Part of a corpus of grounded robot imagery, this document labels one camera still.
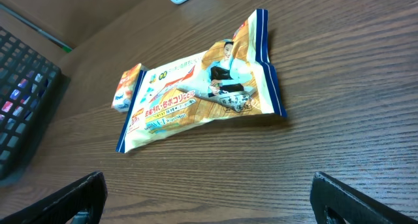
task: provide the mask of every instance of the black plastic basket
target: black plastic basket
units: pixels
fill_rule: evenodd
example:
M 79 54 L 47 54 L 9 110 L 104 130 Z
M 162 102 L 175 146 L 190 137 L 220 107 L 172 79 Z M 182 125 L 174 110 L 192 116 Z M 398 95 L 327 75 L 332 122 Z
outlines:
M 0 27 L 0 179 L 39 143 L 55 112 L 61 77 L 57 66 Z

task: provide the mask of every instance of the small packet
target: small packet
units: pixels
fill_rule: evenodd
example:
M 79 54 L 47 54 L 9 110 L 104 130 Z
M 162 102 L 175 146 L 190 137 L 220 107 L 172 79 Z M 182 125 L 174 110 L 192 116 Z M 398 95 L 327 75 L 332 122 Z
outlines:
M 122 74 L 122 78 L 119 81 L 118 88 L 116 89 L 115 97 L 113 98 L 112 108 L 118 112 L 126 112 L 131 104 L 132 93 L 137 83 L 139 71 L 145 69 L 141 63 L 135 65 L 129 71 L 125 71 Z
M 257 9 L 230 40 L 140 71 L 117 152 L 208 123 L 276 113 L 286 117 L 267 53 L 267 10 Z

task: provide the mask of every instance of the printed person image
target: printed person image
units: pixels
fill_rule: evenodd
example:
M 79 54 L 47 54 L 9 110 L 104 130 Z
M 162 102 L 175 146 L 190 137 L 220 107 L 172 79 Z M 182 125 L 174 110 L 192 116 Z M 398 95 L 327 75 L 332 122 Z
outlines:
M 225 93 L 243 91 L 243 83 L 253 77 L 246 62 L 231 55 L 234 42 L 228 41 L 223 47 L 223 59 L 214 61 L 206 69 L 208 74 L 208 96 L 213 97 Z

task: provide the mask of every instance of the white stripe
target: white stripe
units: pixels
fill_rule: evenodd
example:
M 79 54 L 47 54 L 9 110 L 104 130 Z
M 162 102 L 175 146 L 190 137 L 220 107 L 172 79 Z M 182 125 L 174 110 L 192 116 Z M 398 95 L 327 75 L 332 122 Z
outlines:
M 263 9 L 263 22 L 262 22 L 262 28 L 261 28 L 261 61 L 262 62 L 264 62 L 263 61 L 263 42 L 264 42 L 264 39 L 263 39 L 263 32 L 264 32 L 264 9 Z M 268 67 L 268 72 L 270 73 L 270 79 L 271 79 L 271 81 L 272 81 L 272 85 L 273 85 L 273 89 L 274 89 L 274 93 L 275 93 L 275 96 L 276 96 L 276 100 L 277 100 L 277 105 L 279 106 L 279 112 L 280 112 L 280 115 L 281 115 L 281 107 L 280 107 L 280 102 L 279 102 L 279 98 L 277 97 L 277 91 L 276 91 L 276 87 L 274 86 L 274 82 L 273 82 L 273 77 L 272 77 L 272 72 L 271 72 L 271 70 L 270 70 L 270 65 L 269 64 L 266 64 L 267 65 L 267 67 Z
M 144 80 L 145 74 L 146 74 L 146 72 L 142 75 L 141 81 L 138 83 L 139 85 L 141 85 L 142 81 Z M 131 100 L 131 104 L 134 104 L 134 103 L 135 103 L 135 99 L 132 99 L 132 100 Z M 123 138 L 122 138 L 122 143 L 120 144 L 120 147 L 119 147 L 118 152 L 120 152 L 120 150 L 122 149 L 122 145 L 123 145 L 123 143 L 125 143 L 125 136 L 126 136 L 126 131 L 127 131 L 127 128 L 128 128 L 129 120 L 130 120 L 130 119 L 128 119 L 128 123 L 127 123 L 127 125 L 126 125 L 125 132 L 124 132 L 124 134 L 123 134 Z

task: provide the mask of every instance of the wooden table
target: wooden table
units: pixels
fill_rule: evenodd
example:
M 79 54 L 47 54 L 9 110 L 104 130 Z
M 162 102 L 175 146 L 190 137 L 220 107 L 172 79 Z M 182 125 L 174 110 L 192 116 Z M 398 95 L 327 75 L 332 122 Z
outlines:
M 145 0 L 66 55 L 72 78 L 5 216 L 94 170 L 102 223 L 310 223 L 323 171 L 418 218 L 418 0 Z M 110 109 L 123 71 L 231 38 L 269 10 L 270 60 L 289 118 L 215 121 L 130 154 Z

